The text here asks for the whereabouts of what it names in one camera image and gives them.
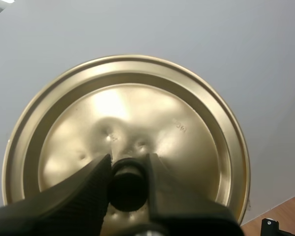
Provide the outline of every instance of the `white wall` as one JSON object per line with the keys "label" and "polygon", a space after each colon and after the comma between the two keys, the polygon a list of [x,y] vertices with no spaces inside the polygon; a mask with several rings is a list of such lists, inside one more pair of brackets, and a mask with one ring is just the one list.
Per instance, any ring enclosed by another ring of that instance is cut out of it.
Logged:
{"label": "white wall", "polygon": [[0,176],[31,98],[63,71],[113,54],[174,61],[227,101],[251,158],[245,220],[295,195],[295,0],[15,1],[0,14]]}

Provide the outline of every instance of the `black rubber tip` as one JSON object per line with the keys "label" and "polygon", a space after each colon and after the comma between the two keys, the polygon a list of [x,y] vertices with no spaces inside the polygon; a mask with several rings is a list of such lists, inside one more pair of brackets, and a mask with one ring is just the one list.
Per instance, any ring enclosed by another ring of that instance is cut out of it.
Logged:
{"label": "black rubber tip", "polygon": [[120,211],[140,209],[148,198],[148,183],[135,167],[118,171],[108,187],[108,200]]}

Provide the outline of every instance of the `black object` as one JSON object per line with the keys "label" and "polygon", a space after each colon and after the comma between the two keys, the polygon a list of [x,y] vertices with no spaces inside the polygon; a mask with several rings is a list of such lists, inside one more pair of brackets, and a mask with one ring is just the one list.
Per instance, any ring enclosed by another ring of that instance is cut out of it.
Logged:
{"label": "black object", "polygon": [[134,158],[125,158],[113,166],[108,187],[109,202],[120,211],[140,209],[148,199],[148,182],[144,167]]}
{"label": "black object", "polygon": [[261,223],[261,236],[295,236],[289,232],[279,229],[279,222],[263,219]]}
{"label": "black object", "polygon": [[0,236],[99,235],[106,214],[111,158],[93,160],[54,187],[0,208]]}
{"label": "black object", "polygon": [[148,201],[150,223],[119,236],[243,236],[227,207],[182,186],[156,154],[123,159],[113,168],[106,155],[33,198],[0,208],[0,235],[96,236],[109,201],[123,211]]}

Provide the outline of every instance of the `gold can lid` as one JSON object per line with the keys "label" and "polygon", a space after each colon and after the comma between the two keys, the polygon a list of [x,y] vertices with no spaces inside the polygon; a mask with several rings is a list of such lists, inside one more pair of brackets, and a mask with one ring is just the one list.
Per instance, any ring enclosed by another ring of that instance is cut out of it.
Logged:
{"label": "gold can lid", "polygon": [[[147,56],[83,63],[29,103],[5,153],[4,203],[33,196],[106,153],[113,163],[157,153],[180,182],[243,218],[250,169],[234,115],[199,76]],[[146,221],[147,212],[147,205],[134,212],[109,206],[102,235]]]}

